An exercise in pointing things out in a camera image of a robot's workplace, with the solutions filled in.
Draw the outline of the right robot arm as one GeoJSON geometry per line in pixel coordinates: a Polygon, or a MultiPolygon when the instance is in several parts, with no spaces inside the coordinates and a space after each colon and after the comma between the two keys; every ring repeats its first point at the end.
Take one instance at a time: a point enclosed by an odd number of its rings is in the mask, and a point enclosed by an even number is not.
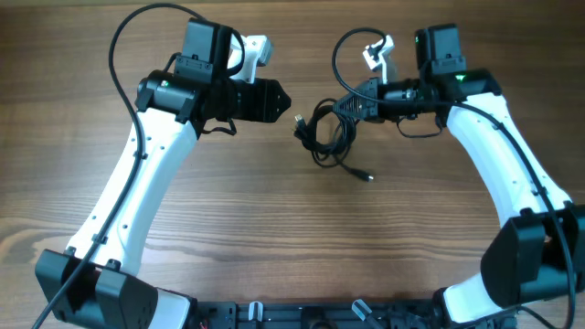
{"type": "Polygon", "coordinates": [[[334,103],[338,114],[366,122],[434,115],[471,157],[499,218],[499,232],[471,278],[433,297],[433,328],[467,328],[533,302],[566,297],[565,326],[575,320],[584,290],[584,209],[550,178],[509,113],[487,69],[469,69],[454,24],[414,36],[419,75],[399,80],[391,66],[391,36],[381,34],[363,57],[373,79],[349,88],[334,103]]]}

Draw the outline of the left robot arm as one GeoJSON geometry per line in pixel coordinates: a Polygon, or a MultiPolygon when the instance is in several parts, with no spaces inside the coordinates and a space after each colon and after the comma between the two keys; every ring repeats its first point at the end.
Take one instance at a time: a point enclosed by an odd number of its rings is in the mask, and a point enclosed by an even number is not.
{"type": "Polygon", "coordinates": [[[197,300],[142,281],[145,241],[178,168],[207,122],[272,123],[290,107],[277,80],[260,79],[273,51],[264,35],[190,19],[184,44],[138,85],[133,126],[95,208],[67,247],[35,267],[48,313],[85,328],[198,328],[197,300]]]}

